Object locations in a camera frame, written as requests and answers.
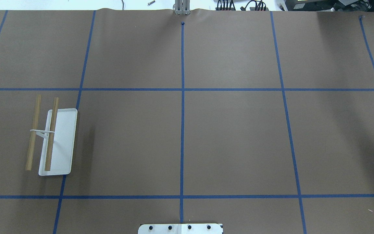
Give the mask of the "brown paper table cover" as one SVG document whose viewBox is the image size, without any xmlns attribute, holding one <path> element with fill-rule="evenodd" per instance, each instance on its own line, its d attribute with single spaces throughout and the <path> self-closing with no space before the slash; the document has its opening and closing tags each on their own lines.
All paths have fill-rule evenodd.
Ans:
<svg viewBox="0 0 374 234">
<path fill-rule="evenodd" d="M 72 169 L 25 170 L 34 105 Z M 374 234 L 374 12 L 0 10 L 0 234 Z"/>
</svg>

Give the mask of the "aluminium frame post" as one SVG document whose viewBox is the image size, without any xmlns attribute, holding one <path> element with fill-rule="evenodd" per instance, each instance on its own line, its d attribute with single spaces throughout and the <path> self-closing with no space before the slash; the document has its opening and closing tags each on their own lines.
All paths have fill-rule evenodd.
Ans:
<svg viewBox="0 0 374 234">
<path fill-rule="evenodd" d="M 190 0 L 175 0 L 173 8 L 175 15 L 190 15 Z"/>
</svg>

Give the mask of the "white towel rack with wooden bars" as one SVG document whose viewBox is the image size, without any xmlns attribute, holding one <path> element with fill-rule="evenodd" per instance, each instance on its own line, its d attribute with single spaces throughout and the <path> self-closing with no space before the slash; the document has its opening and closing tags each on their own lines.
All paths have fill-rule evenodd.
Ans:
<svg viewBox="0 0 374 234">
<path fill-rule="evenodd" d="M 38 174 L 40 176 L 68 175 L 72 169 L 78 110 L 76 108 L 60 109 L 59 98 L 55 97 L 53 108 L 47 112 L 45 129 L 37 129 L 41 98 L 41 95 L 36 96 L 25 170 L 31 171 L 32 169 L 36 139 L 41 137 L 43 146 Z"/>
</svg>

